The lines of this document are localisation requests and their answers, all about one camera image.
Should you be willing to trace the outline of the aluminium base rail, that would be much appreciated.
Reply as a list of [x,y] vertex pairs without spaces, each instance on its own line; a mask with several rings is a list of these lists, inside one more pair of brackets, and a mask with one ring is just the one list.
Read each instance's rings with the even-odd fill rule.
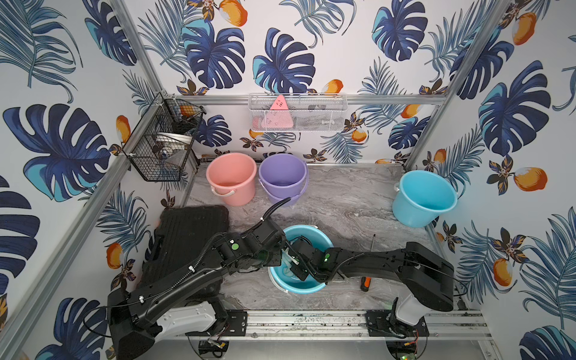
[[492,335],[478,311],[433,311],[406,334],[385,327],[384,310],[223,310],[204,304],[180,307],[161,316],[154,340],[220,338],[255,341],[429,340],[490,341]]

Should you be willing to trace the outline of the black ribbed case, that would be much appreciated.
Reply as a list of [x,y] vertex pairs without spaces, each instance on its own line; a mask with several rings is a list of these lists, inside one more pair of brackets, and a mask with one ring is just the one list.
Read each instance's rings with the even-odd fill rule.
[[223,205],[166,208],[148,243],[136,287],[151,285],[186,266],[214,234],[226,233],[229,228],[229,212]]

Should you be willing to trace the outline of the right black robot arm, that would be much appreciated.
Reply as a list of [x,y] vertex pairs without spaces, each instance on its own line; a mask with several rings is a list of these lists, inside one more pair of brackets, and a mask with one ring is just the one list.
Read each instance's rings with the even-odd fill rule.
[[312,277],[327,284],[346,278],[381,278],[402,283],[408,294],[393,306],[395,322],[415,326],[431,311],[454,310],[454,268],[418,242],[389,251],[352,251],[342,247],[319,250],[298,238],[285,247],[293,258],[291,272],[301,281]]

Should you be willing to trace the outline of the purple plastic bucket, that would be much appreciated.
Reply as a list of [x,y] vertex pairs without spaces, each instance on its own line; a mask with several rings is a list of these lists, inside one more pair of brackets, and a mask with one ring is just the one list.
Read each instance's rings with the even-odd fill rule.
[[290,198],[284,207],[294,206],[309,182],[307,164],[292,154],[267,157],[258,169],[259,182],[272,203]]

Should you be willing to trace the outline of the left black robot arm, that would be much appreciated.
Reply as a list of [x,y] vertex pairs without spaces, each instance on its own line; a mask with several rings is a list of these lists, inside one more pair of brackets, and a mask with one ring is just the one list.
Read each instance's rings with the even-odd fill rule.
[[281,259],[285,232],[271,219],[242,232],[219,232],[189,264],[148,286],[108,295],[107,322],[117,359],[135,359],[152,348],[158,320],[172,307],[227,275]]

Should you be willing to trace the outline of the pink triangular sponge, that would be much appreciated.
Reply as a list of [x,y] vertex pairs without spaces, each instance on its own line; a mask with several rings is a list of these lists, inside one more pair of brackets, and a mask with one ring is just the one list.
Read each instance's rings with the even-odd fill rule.
[[286,98],[282,94],[276,97],[270,109],[263,113],[257,124],[260,130],[266,131],[291,129],[294,127],[293,117]]

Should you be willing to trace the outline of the orange handled screwdriver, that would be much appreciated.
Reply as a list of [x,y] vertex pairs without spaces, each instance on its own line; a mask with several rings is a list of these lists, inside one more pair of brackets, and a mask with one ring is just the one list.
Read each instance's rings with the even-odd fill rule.
[[[376,240],[376,235],[373,234],[371,244],[370,244],[370,250],[371,251],[374,249],[375,240]],[[371,285],[371,278],[370,277],[362,277],[361,278],[360,289],[362,292],[365,292],[365,293],[368,292],[370,289],[370,285]]]

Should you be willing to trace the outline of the teal bucket with white handle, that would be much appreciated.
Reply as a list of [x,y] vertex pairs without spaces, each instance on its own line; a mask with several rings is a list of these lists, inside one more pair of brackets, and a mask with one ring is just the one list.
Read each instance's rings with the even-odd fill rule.
[[[315,226],[294,225],[284,228],[283,231],[286,235],[286,240],[290,243],[293,243],[298,237],[303,236],[310,241],[312,247],[320,251],[326,251],[328,248],[333,247],[329,237]],[[308,276],[305,280],[300,280],[291,272],[291,265],[294,265],[294,262],[290,260],[285,253],[282,253],[280,266],[268,268],[268,274],[272,283],[280,291],[298,295],[308,295],[317,293],[326,286],[325,283],[320,283],[311,276]]]

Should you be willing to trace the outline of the pink plastic bucket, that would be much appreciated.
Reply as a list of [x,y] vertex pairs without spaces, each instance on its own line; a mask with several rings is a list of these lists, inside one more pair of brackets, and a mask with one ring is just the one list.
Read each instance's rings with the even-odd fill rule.
[[217,157],[208,165],[206,178],[211,192],[228,206],[247,205],[255,196],[255,160],[234,152]]

